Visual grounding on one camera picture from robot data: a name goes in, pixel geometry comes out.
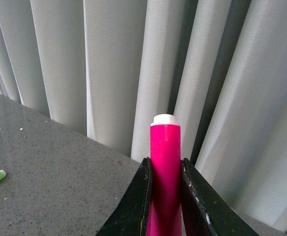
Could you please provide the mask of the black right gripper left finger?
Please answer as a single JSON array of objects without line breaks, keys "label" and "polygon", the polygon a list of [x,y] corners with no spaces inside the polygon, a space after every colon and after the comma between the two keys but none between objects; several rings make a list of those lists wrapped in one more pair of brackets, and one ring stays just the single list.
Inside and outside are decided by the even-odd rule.
[{"label": "black right gripper left finger", "polygon": [[141,162],[116,209],[96,233],[98,236],[144,236],[147,232],[153,168],[151,159]]}]

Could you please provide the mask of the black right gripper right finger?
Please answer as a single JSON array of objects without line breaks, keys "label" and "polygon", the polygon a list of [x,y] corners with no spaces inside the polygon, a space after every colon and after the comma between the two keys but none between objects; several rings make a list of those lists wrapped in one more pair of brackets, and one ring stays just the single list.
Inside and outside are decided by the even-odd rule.
[{"label": "black right gripper right finger", "polygon": [[181,161],[181,208],[188,236],[256,236],[188,160]]}]

